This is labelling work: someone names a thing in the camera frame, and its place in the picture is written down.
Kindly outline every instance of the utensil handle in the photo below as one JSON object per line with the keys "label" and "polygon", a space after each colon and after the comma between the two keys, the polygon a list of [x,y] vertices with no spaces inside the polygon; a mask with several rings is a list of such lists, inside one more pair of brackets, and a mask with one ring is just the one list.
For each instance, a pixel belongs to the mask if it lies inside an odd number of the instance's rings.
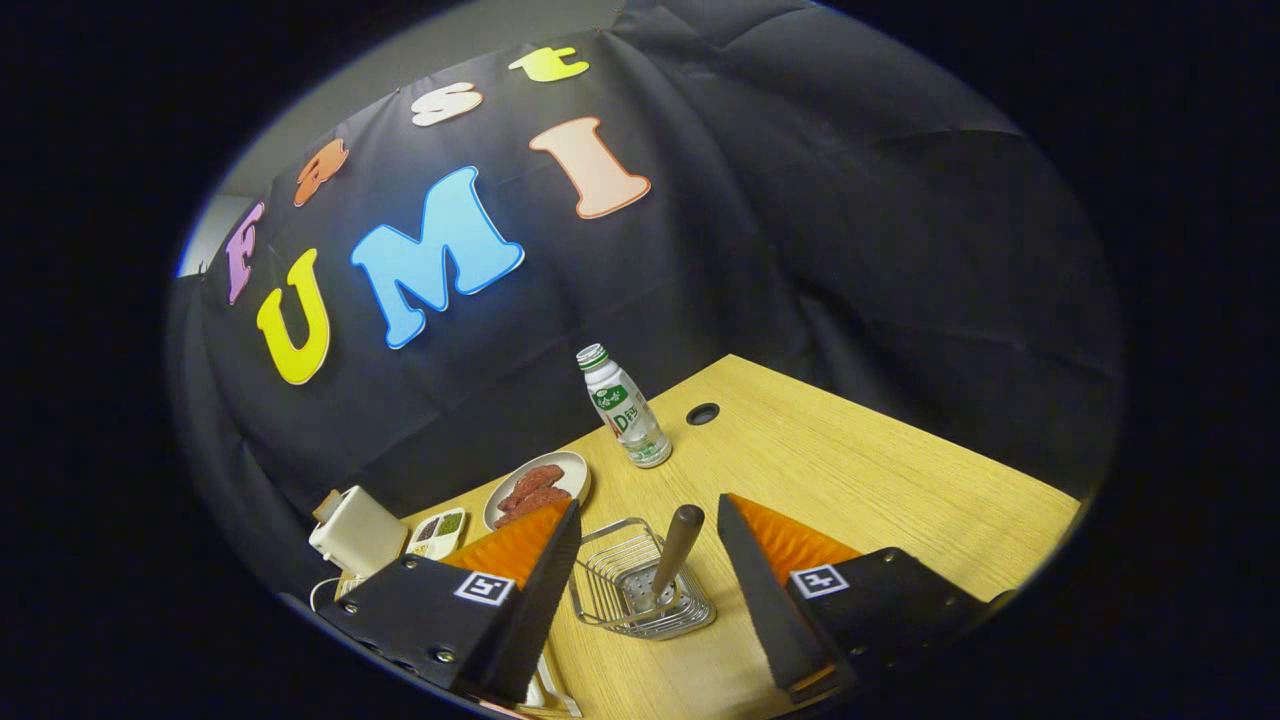
{"label": "utensil handle", "polygon": [[689,551],[698,539],[698,533],[703,529],[703,520],[707,515],[696,505],[681,505],[676,514],[671,516],[671,529],[667,530],[667,541],[662,546],[662,557],[658,559],[658,570],[653,575],[654,597],[662,594],[667,585],[675,579],[680,566],[689,557]]}

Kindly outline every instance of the orange soft gripper pad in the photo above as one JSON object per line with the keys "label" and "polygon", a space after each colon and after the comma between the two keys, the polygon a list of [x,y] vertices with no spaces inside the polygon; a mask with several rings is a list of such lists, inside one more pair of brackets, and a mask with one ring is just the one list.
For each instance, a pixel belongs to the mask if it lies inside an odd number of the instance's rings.
{"label": "orange soft gripper pad", "polygon": [[476,542],[454,550],[440,559],[445,565],[489,573],[516,580],[525,589],[530,573],[543,556],[543,550],[556,533],[572,498],[566,497],[539,507],[520,520],[489,533]]}
{"label": "orange soft gripper pad", "polygon": [[861,552],[847,544],[836,542],[776,510],[733,493],[726,495],[751,528],[751,534],[764,551],[778,584],[786,585],[792,570],[835,565],[861,556]]}

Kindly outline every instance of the white box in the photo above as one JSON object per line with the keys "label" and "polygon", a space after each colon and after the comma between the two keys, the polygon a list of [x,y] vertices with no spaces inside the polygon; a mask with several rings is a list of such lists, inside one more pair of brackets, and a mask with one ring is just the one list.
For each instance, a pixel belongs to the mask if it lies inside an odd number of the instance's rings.
{"label": "white box", "polygon": [[367,578],[401,556],[406,528],[360,486],[342,493],[328,521],[311,530],[308,542],[325,560]]}

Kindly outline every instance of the letter cutout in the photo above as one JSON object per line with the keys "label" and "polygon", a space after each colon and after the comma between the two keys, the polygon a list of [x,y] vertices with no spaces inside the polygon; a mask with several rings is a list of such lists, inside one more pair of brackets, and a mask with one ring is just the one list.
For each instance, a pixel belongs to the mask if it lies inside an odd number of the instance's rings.
{"label": "letter cutout", "polygon": [[316,152],[302,172],[298,173],[298,191],[293,193],[293,205],[301,208],[311,200],[311,196],[320,190],[320,183],[333,177],[338,168],[347,161],[347,150],[342,147],[342,138],[334,138]]}
{"label": "letter cutout", "polygon": [[590,63],[584,60],[579,60],[572,65],[566,65],[564,60],[561,60],[561,58],[572,55],[573,53],[577,53],[577,50],[572,47],[561,47],[558,50],[539,47],[507,65],[507,69],[524,68],[525,74],[534,82],[556,82],[567,77],[580,76],[586,72],[586,68],[591,67]]}
{"label": "letter cutout", "polygon": [[232,277],[232,293],[227,300],[228,305],[236,305],[239,291],[244,290],[244,286],[248,284],[248,274],[252,268],[244,264],[244,259],[253,254],[253,243],[257,240],[257,231],[253,228],[253,223],[262,219],[265,209],[266,205],[262,202],[255,205],[244,218],[244,222],[232,233],[232,238],[227,241],[227,265],[230,268]]}
{"label": "letter cutout", "polygon": [[525,249],[507,242],[493,227],[476,195],[480,172],[467,165],[440,178],[422,201],[421,240],[378,225],[356,243],[351,264],[365,268],[387,318],[387,346],[399,350],[426,325],[426,313],[410,307],[402,290],[433,310],[449,306],[444,254],[457,265],[454,290],[475,295],[525,260]]}
{"label": "letter cutout", "polygon": [[484,100],[484,95],[479,92],[467,92],[474,88],[475,85],[470,82],[456,82],[419,97],[410,105],[410,110],[417,113],[413,115],[413,124],[425,128],[462,113],[470,113]]}
{"label": "letter cutout", "polygon": [[595,128],[599,118],[577,118],[561,123],[529,141],[529,147],[545,150],[561,164],[577,188],[577,217],[603,218],[626,208],[649,192],[649,178],[632,176],[600,142]]}
{"label": "letter cutout", "polygon": [[329,355],[329,315],[316,284],[315,263],[316,250],[312,247],[293,263],[285,277],[291,286],[298,288],[302,313],[307,318],[307,342],[301,348],[293,346],[289,332],[284,328],[284,315],[280,314],[284,293],[280,288],[273,290],[257,309],[257,329],[266,337],[266,348],[271,351],[275,369],[284,382],[296,386],[310,380]]}

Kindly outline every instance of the yellow letter u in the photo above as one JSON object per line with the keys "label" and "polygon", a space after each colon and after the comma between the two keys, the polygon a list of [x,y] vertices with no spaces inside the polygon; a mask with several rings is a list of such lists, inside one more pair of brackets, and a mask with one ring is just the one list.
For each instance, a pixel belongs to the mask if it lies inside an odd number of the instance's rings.
{"label": "yellow letter u", "polygon": [[266,337],[266,348],[271,351],[275,369],[287,383],[296,386],[310,380],[329,354],[329,315],[325,314],[320,287],[316,284],[315,261],[316,250],[312,247],[293,263],[284,278],[298,290],[302,313],[307,318],[306,345],[298,348],[289,341],[284,315],[280,314],[280,299],[284,297],[280,288],[273,290],[257,309],[257,329]]}

